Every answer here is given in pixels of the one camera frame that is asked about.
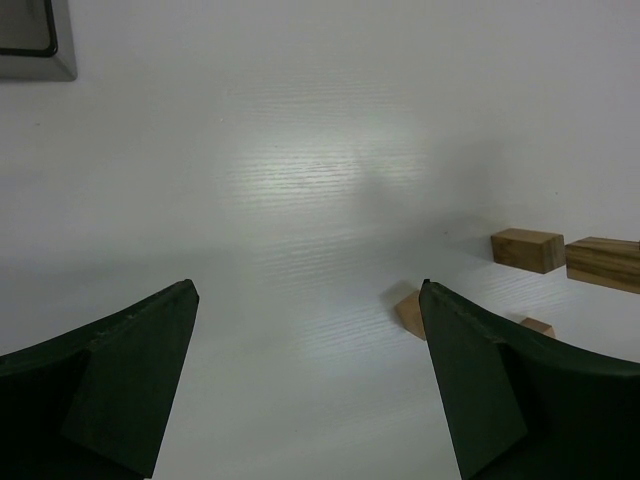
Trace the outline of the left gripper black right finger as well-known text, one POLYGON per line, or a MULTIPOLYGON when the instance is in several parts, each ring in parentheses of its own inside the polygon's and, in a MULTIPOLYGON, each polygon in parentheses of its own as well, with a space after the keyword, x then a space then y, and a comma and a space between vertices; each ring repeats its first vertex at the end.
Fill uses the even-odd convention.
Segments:
POLYGON ((422 321, 464 479, 636 479, 639 366, 427 280, 422 321))

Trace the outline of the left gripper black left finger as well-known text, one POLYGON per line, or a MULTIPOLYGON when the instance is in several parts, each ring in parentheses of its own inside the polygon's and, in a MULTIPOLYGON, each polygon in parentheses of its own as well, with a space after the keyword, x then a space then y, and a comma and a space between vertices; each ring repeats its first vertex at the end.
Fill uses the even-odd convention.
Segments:
POLYGON ((2 478, 151 478, 198 305, 183 280, 3 355, 2 478))

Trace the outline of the striped wooden block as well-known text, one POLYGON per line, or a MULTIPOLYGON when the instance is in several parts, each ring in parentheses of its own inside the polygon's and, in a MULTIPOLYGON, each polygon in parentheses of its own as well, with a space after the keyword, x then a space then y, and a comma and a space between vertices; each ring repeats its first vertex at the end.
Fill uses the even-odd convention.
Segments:
POLYGON ((567 277, 639 293, 639 242, 587 237, 565 246, 567 277))

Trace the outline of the translucent grey plastic bin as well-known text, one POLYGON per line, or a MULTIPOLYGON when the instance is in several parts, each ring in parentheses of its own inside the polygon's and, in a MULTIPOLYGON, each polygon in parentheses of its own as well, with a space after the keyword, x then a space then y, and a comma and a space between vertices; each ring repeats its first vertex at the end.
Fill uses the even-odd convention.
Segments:
POLYGON ((1 0, 1 79, 72 82, 77 62, 67 0, 1 0))

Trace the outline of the long wooden block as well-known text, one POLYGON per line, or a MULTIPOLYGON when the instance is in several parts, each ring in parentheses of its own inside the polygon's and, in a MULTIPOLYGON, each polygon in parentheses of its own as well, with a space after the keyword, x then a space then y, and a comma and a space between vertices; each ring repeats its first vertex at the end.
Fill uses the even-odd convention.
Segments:
POLYGON ((497 264, 546 274, 565 265, 561 234, 509 228, 491 236, 493 260, 497 264))

